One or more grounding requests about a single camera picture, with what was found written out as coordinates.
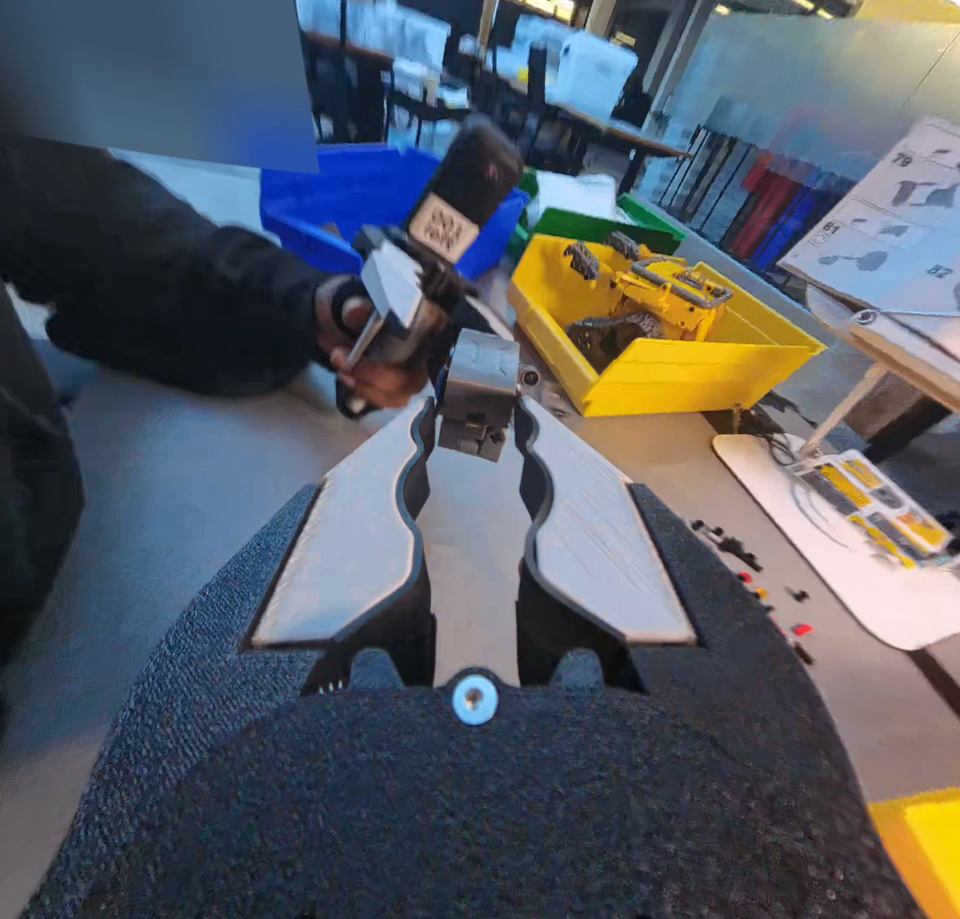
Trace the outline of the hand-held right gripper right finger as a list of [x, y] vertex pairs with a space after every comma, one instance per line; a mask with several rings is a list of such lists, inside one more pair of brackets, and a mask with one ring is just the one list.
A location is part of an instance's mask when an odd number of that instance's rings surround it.
[[694, 646], [630, 478], [534, 398], [515, 409], [534, 582], [625, 646]]

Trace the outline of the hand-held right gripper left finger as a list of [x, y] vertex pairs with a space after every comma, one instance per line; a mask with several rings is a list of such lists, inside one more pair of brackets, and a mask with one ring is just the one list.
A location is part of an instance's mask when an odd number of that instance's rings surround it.
[[251, 626], [254, 649], [344, 649], [425, 569], [436, 404], [415, 397], [320, 481]]

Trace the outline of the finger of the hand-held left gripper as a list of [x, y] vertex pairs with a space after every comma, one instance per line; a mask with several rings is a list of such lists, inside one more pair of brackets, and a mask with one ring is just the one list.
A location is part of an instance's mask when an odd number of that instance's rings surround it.
[[422, 300], [403, 335], [389, 336], [389, 365], [400, 369], [426, 366], [450, 329], [450, 313], [436, 302]]
[[374, 314], [388, 326], [411, 329], [424, 301], [420, 264], [392, 241], [382, 241], [364, 260], [362, 285]]

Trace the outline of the grey toy joint assembly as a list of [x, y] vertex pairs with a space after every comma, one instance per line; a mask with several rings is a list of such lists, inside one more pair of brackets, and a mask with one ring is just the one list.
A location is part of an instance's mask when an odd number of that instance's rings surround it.
[[541, 378], [516, 341], [461, 330], [437, 383], [438, 445], [498, 463], [520, 397], [534, 394]]

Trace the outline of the grey desk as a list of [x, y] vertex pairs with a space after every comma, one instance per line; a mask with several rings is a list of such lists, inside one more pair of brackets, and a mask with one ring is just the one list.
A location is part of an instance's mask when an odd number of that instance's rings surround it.
[[[87, 494], [24, 647], [2, 668], [2, 917], [59, 849], [129, 688], [177, 616], [306, 483], [389, 414], [343, 421], [325, 372], [252, 400], [193, 397], [97, 371], [69, 409]], [[870, 803], [958, 789], [958, 716], [905, 653], [864, 631], [714, 453], [700, 415], [582, 419], [571, 431], [684, 520], [758, 552]], [[438, 618], [437, 681], [486, 665], [516, 684], [513, 604], [528, 517], [512, 443], [495, 466], [429, 461], [421, 526]]]

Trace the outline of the person's left hand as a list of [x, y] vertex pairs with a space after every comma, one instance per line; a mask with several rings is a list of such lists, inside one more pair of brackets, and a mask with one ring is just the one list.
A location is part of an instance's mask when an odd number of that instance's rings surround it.
[[402, 409], [426, 387], [428, 371], [423, 361], [398, 365], [366, 356], [351, 364], [350, 353], [375, 312], [357, 277], [325, 277], [316, 291], [314, 310], [317, 360], [368, 406]]

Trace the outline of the white bubble wrap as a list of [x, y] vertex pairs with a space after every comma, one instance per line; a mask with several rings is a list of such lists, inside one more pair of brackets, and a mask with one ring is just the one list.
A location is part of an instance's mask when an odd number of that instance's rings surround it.
[[535, 172], [534, 206], [540, 218], [551, 210], [588, 217], [618, 217], [618, 181], [610, 174], [569, 176]]

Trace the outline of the blue plastic bin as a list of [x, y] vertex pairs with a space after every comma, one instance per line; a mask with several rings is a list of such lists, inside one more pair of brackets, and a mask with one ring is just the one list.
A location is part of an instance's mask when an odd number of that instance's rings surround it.
[[263, 169], [260, 218], [265, 231], [327, 275], [358, 275], [354, 241], [363, 227], [401, 227], [441, 160], [385, 144], [318, 148], [318, 172]]

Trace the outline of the pile of small toy parts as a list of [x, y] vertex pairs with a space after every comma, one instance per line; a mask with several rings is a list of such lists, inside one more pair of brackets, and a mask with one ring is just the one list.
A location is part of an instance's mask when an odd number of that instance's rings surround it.
[[771, 599], [770, 590], [764, 588], [758, 579], [758, 576], [763, 573], [763, 566], [757, 555], [751, 552], [743, 541], [729, 535], [720, 526], [710, 526], [702, 519], [695, 518], [690, 521], [689, 527], [691, 531], [709, 542], [714, 552], [730, 557], [738, 564], [734, 575], [753, 603], [771, 622], [798, 660], [809, 668], [815, 666], [817, 660], [810, 651], [808, 643], [808, 639], [815, 633], [815, 627], [802, 621], [789, 627], [779, 622], [776, 618], [777, 607]]

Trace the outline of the green plastic bin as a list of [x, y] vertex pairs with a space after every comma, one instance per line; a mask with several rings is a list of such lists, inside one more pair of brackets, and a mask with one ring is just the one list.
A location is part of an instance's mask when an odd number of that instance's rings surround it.
[[514, 229], [507, 252], [516, 261], [534, 235], [603, 244], [609, 234], [620, 232], [633, 242], [644, 244], [656, 253], [673, 255], [687, 234], [665, 217], [630, 195], [621, 195], [612, 218], [589, 215], [569, 209], [546, 207], [533, 221], [526, 209]]

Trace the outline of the white storage box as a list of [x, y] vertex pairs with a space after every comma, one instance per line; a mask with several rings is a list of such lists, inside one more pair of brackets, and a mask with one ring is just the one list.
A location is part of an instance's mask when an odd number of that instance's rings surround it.
[[575, 32], [560, 49], [550, 95], [563, 107], [608, 121], [638, 62], [637, 54], [630, 47], [613, 44], [585, 31]]

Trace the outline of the yellow plastic bin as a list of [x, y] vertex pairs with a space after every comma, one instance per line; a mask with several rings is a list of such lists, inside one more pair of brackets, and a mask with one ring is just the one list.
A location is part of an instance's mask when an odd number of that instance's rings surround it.
[[584, 417], [749, 409], [826, 345], [704, 262], [733, 291], [726, 314], [703, 342], [639, 339], [598, 373], [567, 327], [607, 312], [614, 296], [593, 290], [563, 253], [575, 242], [535, 235], [508, 291], [520, 330]]
[[868, 805], [883, 846], [931, 918], [959, 916], [959, 788]]

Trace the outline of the yellow toy tracked robot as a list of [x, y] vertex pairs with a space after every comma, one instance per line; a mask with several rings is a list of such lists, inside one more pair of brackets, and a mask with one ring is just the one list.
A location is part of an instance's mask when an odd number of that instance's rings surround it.
[[585, 360], [604, 372], [640, 339], [704, 342], [725, 316], [734, 291], [707, 275], [705, 267], [656, 253], [615, 230], [606, 238], [604, 263], [584, 241], [569, 243], [562, 256], [592, 290], [613, 296], [606, 313], [566, 328]]

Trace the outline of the white book stand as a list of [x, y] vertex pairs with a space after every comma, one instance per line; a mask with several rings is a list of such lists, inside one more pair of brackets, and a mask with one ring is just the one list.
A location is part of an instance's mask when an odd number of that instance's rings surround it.
[[873, 360], [870, 369], [808, 439], [727, 434], [713, 440], [714, 453], [858, 625], [892, 649], [925, 649], [958, 634], [958, 569], [905, 568], [786, 467], [838, 454], [824, 451], [828, 434], [888, 374], [958, 414], [958, 357], [888, 314], [854, 309], [818, 288], [809, 290], [808, 304], [822, 325]]

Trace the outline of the sticker sheet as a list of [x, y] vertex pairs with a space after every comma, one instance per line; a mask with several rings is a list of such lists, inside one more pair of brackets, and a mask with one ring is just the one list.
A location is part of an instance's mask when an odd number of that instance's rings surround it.
[[958, 570], [958, 532], [851, 449], [797, 458], [787, 470], [908, 570]]

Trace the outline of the parts bin rack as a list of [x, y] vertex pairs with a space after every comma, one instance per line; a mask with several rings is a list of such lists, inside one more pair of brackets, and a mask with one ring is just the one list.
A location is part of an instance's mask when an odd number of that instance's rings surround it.
[[700, 239], [767, 277], [855, 180], [732, 134], [697, 126], [654, 204]]

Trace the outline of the instruction booklet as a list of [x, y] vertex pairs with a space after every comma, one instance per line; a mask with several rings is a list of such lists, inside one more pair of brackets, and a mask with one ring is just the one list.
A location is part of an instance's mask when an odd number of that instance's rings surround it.
[[958, 355], [958, 124], [917, 120], [777, 265]]

